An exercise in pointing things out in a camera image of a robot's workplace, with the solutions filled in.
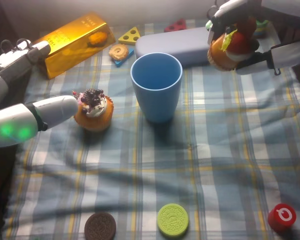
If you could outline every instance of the lavender case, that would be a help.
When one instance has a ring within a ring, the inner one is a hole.
[[[145,35],[135,44],[137,58],[150,53],[176,57],[183,66],[208,63],[208,34],[205,27]]]

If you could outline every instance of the triangular block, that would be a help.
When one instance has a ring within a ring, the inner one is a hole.
[[[186,20],[181,18],[178,21],[176,21],[174,24],[167,26],[164,29],[164,32],[167,33],[167,32],[180,31],[185,29],[187,29]]]
[[[139,31],[136,27],[131,28],[125,34],[123,34],[119,39],[119,43],[128,44],[128,45],[136,45],[136,41],[140,38]]]
[[[114,60],[114,64],[116,67],[120,67],[128,58],[130,58],[134,54],[135,50],[132,47],[129,47],[129,54],[125,59],[122,59],[121,61]]]

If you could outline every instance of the cupcake with strawberry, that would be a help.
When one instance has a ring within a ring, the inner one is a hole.
[[[114,112],[114,103],[101,89],[88,89],[85,92],[72,92],[78,102],[78,112],[74,115],[75,121],[83,128],[101,132],[111,123]]]
[[[208,60],[220,71],[234,70],[238,63],[249,59],[259,48],[259,42],[252,39],[256,21],[249,18],[226,28],[225,33],[211,43]]]

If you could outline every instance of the blue cup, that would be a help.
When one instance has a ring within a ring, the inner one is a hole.
[[[181,88],[181,63],[166,53],[154,52],[139,57],[131,67],[136,99],[145,118],[164,123],[175,114]]]

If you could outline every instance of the gold box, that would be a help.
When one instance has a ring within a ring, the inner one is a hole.
[[[34,44],[41,41],[47,41],[51,47],[44,65],[48,78],[52,79],[115,43],[116,39],[107,23],[91,12],[40,38]]]

